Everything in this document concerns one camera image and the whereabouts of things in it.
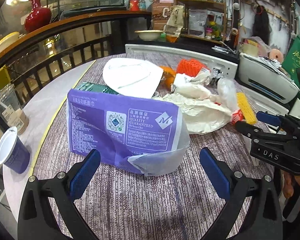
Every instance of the black railing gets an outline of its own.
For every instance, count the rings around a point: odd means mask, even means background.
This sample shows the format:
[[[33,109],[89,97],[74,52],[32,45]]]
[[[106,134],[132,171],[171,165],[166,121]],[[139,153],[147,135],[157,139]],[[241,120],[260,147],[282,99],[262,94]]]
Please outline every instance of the black railing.
[[[104,42],[107,42],[107,51],[109,55],[124,53],[125,51],[125,44],[128,40],[127,28],[126,23],[129,18],[138,18],[143,17],[147,20],[147,27],[150,26],[151,20],[151,13],[149,12],[130,12],[130,11],[110,11],[110,12],[99,12],[99,13],[91,13],[86,15],[80,15],[77,17],[68,18],[62,21],[54,22],[49,24],[45,27],[42,27],[32,33],[27,34],[26,36],[20,38],[17,42],[11,45],[9,48],[5,49],[2,53],[0,53],[0,69],[2,67],[9,66],[12,63],[18,61],[24,53],[31,53],[34,46],[36,46],[39,42],[44,41],[50,37],[56,36],[60,33],[65,31],[83,27],[90,24],[95,23],[102,23],[102,22],[111,22],[111,35],[106,37],[96,39],[93,41],[88,41],[83,44],[79,44],[73,46],[69,49],[63,50],[60,53],[40,62],[39,64],[35,65],[31,69],[27,70],[24,74],[16,76],[12,80],[14,85],[19,85],[21,83],[24,84],[24,87],[27,91],[27,96],[23,93],[20,96],[17,93],[18,99],[22,105],[25,105],[34,95],[36,92],[41,90],[44,85],[48,82],[51,82],[57,76],[53,76],[50,70],[50,64],[53,62],[57,62],[60,68],[60,74],[68,71],[69,69],[73,69],[74,67],[88,62],[90,60],[94,60],[98,58],[98,55],[94,49],[95,44],[100,44],[100,52],[101,57],[104,57]],[[86,59],[84,54],[85,48],[91,48],[91,58]],[[81,55],[81,63],[75,65],[73,53],[76,51],[80,51]],[[64,70],[62,65],[62,57],[69,56],[71,68],[68,70]],[[48,81],[42,82],[39,78],[38,71],[45,68],[48,74]],[[36,80],[38,87],[34,90],[31,90],[28,80],[32,78]],[[5,132],[8,129],[8,125],[0,116],[0,129],[2,132]]]
[[[40,62],[37,65],[35,65],[33,68],[29,69],[28,71],[26,71],[24,74],[22,74],[21,76],[19,76],[15,80],[12,80],[11,83],[13,83],[15,86],[23,83],[25,89],[28,92],[28,95],[29,95],[28,97],[24,97],[24,96],[22,96],[22,98],[19,97],[20,103],[22,105],[25,105],[34,96],[34,94],[36,92],[38,92],[39,90],[41,90],[43,88],[43,83],[49,83],[54,78],[58,77],[58,76],[54,77],[52,75],[52,72],[51,72],[51,69],[50,69],[50,64],[51,63],[53,63],[55,61],[58,63],[58,66],[60,68],[60,75],[62,75],[65,72],[69,71],[70,69],[73,69],[73,68],[75,68],[75,67],[77,67],[81,64],[84,64],[84,63],[89,62],[91,60],[95,60],[95,59],[104,57],[104,42],[107,42],[107,51],[108,51],[108,54],[111,55],[111,51],[112,51],[112,49],[111,49],[111,47],[112,47],[111,35],[107,35],[105,37],[102,37],[102,38],[99,38],[99,39],[96,39],[96,40],[92,40],[92,41],[88,41],[88,42],[73,46],[69,49],[63,50],[60,53],[58,53],[56,55],[53,55],[52,57],[49,57],[48,59]],[[96,53],[97,51],[94,48],[95,44],[100,44],[101,57],[97,56],[97,53]],[[89,48],[89,47],[91,49],[91,58],[86,59],[85,54],[84,54],[84,49]],[[74,63],[74,56],[73,56],[73,53],[76,52],[76,51],[80,51],[80,56],[81,56],[81,63],[77,64],[77,65]],[[69,58],[70,58],[71,68],[69,68],[67,70],[64,70],[62,60],[61,60],[65,56],[69,56]],[[49,79],[46,80],[46,81],[40,80],[39,74],[38,74],[38,71],[43,69],[43,68],[46,69],[48,77],[49,77]],[[31,78],[32,75],[35,77],[35,80],[36,80],[36,82],[38,84],[38,88],[39,88],[39,90],[35,90],[35,93],[34,93],[33,90],[31,90],[30,85],[28,83],[28,78]]]

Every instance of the plastic cup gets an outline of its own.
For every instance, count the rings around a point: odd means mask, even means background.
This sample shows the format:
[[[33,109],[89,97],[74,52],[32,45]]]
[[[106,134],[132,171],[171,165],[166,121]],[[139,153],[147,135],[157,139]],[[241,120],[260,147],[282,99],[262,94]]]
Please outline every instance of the plastic cup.
[[[0,101],[7,106],[11,105],[14,111],[22,109],[20,102],[16,96],[13,84],[7,84],[0,90]],[[3,111],[5,111],[5,108],[0,105],[0,116],[3,118],[3,120],[5,120],[2,115]]]
[[[22,110],[13,84],[8,84],[0,90],[0,101],[8,107],[6,110],[0,104],[0,116],[8,126],[16,126],[18,134],[22,134],[29,125],[29,119]]]
[[[18,137],[17,128],[9,128],[0,139],[0,165],[4,164],[16,173],[23,173],[30,161],[30,153]]]

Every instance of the yellow corn toy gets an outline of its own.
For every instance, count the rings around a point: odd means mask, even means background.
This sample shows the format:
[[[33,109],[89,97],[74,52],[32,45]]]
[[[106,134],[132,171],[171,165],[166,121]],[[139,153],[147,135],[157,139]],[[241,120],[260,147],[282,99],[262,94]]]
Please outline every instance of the yellow corn toy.
[[[244,118],[248,124],[255,124],[257,122],[257,118],[255,113],[253,112],[246,95],[242,92],[237,93],[238,107],[241,109]]]

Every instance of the white printer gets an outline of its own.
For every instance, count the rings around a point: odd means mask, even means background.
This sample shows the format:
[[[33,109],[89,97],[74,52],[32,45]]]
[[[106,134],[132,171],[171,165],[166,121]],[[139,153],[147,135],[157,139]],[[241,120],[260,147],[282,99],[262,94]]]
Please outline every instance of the white printer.
[[[286,104],[293,100],[299,88],[271,62],[261,57],[240,54],[239,78],[245,84],[262,91],[268,98]]]

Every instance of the blue paper cup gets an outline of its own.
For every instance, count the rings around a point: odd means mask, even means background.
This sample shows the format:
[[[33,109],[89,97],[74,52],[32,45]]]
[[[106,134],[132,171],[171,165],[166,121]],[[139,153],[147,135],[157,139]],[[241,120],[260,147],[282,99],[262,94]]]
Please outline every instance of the blue paper cup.
[[[20,141],[17,128],[9,128],[0,139],[0,165],[4,164],[16,173],[23,173],[30,161],[30,153]]]

